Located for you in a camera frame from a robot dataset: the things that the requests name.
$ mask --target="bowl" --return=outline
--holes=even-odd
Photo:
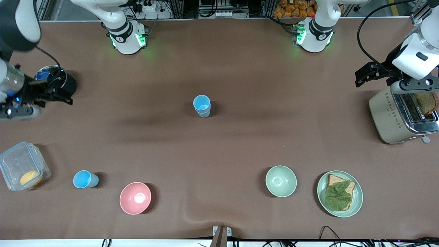
[[[294,172],[286,166],[272,167],[265,176],[267,189],[277,197],[290,196],[297,187]]]
[[[151,190],[144,183],[130,183],[120,193],[119,203],[125,213],[140,214],[151,203]]]
[[[356,183],[354,190],[352,192],[351,205],[346,211],[332,210],[325,203],[325,192],[326,192],[326,187],[328,185],[329,174],[335,175],[337,177],[341,177],[343,179],[351,180]],[[363,190],[361,189],[359,182],[351,174],[344,171],[329,171],[325,173],[320,178],[317,184],[317,197],[319,198],[320,204],[322,204],[323,208],[326,211],[328,211],[328,213],[332,214],[333,216],[337,216],[341,218],[347,218],[353,216],[354,214],[358,213],[358,211],[360,211],[361,206],[363,205]]]

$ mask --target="green indicator light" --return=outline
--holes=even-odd
[[[116,47],[116,44],[114,43],[113,37],[110,36],[110,38],[111,38],[111,41],[113,42],[113,46]]]
[[[140,36],[140,35],[136,34],[136,39],[139,42],[140,46],[144,46],[145,45],[145,37],[143,37],[143,35]]]
[[[332,37],[332,34],[333,34],[334,32],[331,32],[331,34],[329,35],[329,37],[328,37],[328,42],[326,43],[326,45],[329,45],[329,43],[331,42],[331,37]]]
[[[297,37],[297,43],[302,44],[305,37],[306,37],[306,30],[303,30],[303,32]]]

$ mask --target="green bowl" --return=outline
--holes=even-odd
[[[297,178],[290,168],[275,166],[267,172],[265,184],[273,195],[287,197],[296,190]]]
[[[337,177],[341,177],[341,178],[344,178],[347,180],[351,180],[351,181],[354,181],[356,183],[356,185],[354,187],[354,191],[352,193],[351,205],[349,206],[348,210],[346,210],[346,211],[332,210],[325,203],[325,192],[326,192],[326,187],[328,185],[329,174],[332,174],[332,175],[335,175]],[[360,184],[351,174],[344,172],[344,171],[329,171],[329,172],[325,173],[320,178],[319,183],[317,184],[317,197],[319,198],[320,204],[322,204],[323,208],[325,208],[325,210],[328,211],[328,213],[330,213],[334,216],[337,216],[337,217],[341,217],[341,218],[351,217],[352,215],[356,214],[360,210],[361,206],[363,205],[363,191],[361,189]]]

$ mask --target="container lid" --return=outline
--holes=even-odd
[[[38,167],[38,150],[27,142],[20,142],[0,155],[0,168],[8,188],[12,191],[27,189],[42,178]]]

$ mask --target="sandwich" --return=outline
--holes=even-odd
[[[325,203],[334,211],[346,211],[352,203],[355,182],[329,174]]]

